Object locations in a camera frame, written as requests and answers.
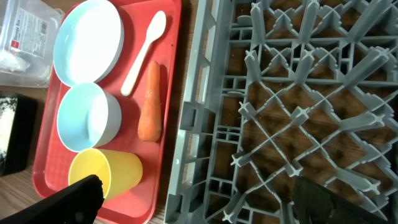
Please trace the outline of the small light blue bowl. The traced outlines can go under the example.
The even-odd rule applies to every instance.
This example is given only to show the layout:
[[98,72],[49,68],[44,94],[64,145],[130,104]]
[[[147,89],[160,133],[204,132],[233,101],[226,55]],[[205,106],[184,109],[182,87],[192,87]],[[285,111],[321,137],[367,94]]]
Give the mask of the small light blue bowl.
[[57,131],[72,152],[103,146],[117,135],[122,120],[118,100],[95,83],[70,88],[58,108]]

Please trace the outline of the white rice grains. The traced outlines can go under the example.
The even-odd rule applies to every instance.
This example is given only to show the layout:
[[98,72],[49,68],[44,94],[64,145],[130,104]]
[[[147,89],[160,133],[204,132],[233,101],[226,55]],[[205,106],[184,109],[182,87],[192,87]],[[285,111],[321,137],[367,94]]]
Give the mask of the white rice grains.
[[5,157],[16,115],[17,97],[1,97],[1,156]]

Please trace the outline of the large light blue plate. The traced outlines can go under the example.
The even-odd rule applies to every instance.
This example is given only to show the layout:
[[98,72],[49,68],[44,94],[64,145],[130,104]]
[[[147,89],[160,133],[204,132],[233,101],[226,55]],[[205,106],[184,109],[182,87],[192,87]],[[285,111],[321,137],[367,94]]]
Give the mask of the large light blue plate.
[[97,83],[116,65],[124,26],[110,1],[84,1],[63,21],[53,48],[53,67],[66,86]]

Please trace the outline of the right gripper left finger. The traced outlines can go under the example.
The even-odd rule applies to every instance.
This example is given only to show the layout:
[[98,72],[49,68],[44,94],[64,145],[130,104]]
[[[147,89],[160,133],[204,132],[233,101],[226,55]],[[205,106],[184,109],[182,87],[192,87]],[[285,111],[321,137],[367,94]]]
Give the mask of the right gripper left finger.
[[93,223],[104,203],[102,181],[89,175],[1,220],[3,224]]

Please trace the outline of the white plastic spoon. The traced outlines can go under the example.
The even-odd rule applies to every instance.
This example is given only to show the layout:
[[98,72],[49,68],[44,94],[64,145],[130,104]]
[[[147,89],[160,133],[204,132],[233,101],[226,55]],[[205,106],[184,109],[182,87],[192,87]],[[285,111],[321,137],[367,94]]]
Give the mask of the white plastic spoon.
[[164,11],[158,11],[153,16],[146,32],[146,38],[144,43],[121,87],[121,94],[123,96],[129,96],[134,88],[136,80],[139,76],[139,72],[147,51],[151,44],[159,39],[165,31],[167,24],[167,18]]

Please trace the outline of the orange carrot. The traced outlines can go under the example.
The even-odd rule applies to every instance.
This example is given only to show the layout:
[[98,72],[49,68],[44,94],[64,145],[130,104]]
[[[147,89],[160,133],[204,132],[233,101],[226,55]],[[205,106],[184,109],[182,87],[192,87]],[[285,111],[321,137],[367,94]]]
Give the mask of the orange carrot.
[[152,61],[147,70],[144,104],[141,108],[137,133],[139,139],[155,142],[160,138],[161,131],[160,65]]

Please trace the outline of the yellow plastic cup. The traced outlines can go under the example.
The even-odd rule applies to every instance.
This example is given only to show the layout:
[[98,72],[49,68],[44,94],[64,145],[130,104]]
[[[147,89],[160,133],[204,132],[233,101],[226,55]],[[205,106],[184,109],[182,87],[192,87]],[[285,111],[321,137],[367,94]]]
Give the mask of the yellow plastic cup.
[[107,202],[135,187],[142,179],[143,166],[137,155],[108,149],[88,148],[79,152],[69,168],[68,183],[96,175],[102,182]]

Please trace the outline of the black food waste tray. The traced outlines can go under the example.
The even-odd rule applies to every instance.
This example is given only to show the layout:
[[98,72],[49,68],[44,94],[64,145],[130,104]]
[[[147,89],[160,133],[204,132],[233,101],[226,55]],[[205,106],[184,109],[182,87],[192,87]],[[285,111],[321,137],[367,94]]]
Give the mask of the black food waste tray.
[[1,156],[1,176],[5,176],[27,167],[38,102],[31,97],[10,91],[2,91],[1,97],[17,97],[9,146],[6,156]]

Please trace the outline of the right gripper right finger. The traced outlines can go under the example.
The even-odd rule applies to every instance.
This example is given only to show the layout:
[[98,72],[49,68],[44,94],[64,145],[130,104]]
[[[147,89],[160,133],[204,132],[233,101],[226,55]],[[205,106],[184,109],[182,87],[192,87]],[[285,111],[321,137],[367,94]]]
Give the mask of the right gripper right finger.
[[293,203],[300,223],[388,224],[389,221],[339,196],[326,187],[298,177]]

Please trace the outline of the red serving tray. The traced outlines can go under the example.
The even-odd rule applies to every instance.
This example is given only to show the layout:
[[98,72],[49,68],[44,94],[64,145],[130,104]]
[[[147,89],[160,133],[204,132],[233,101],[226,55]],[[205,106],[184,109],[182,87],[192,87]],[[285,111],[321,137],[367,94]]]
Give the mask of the red serving tray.
[[[124,46],[112,72],[99,85],[119,101],[122,125],[116,137],[104,145],[104,149],[137,155],[144,166],[144,175],[137,186],[104,203],[98,211],[98,218],[112,223],[146,223],[156,208],[165,136],[162,135],[157,142],[145,142],[137,137],[137,112],[144,102],[146,67],[142,67],[131,96],[122,96],[120,87],[144,42],[150,20],[157,11],[164,11],[167,16],[165,33],[152,44],[145,61],[155,60],[161,65],[162,127],[167,127],[182,2],[118,0],[112,4],[118,9],[125,27]],[[62,144],[56,124],[58,108],[68,89],[58,79],[56,72],[52,72],[32,174],[34,188],[41,197],[49,197],[68,185],[68,171],[75,153]]]

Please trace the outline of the white tissue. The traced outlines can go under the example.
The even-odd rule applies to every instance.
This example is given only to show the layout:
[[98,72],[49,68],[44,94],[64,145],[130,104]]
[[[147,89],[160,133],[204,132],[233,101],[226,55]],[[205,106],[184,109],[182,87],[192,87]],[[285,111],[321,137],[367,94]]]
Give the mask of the white tissue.
[[30,67],[30,63],[26,62],[6,50],[1,51],[1,68],[12,72],[25,72]]

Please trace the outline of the clear plastic waste bin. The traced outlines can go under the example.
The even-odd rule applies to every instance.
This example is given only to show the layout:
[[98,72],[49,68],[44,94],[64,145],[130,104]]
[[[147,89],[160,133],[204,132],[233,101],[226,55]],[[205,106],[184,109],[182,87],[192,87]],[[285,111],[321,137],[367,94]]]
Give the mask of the clear plastic waste bin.
[[1,0],[1,51],[30,63],[25,72],[1,68],[1,85],[48,87],[53,47],[64,15],[41,0]]

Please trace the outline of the grey dishwasher rack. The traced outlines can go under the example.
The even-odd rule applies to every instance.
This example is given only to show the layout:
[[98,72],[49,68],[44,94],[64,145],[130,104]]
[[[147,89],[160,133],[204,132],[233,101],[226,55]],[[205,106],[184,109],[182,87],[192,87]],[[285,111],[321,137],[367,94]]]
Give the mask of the grey dishwasher rack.
[[166,223],[297,223],[305,177],[397,222],[397,2],[200,1]]

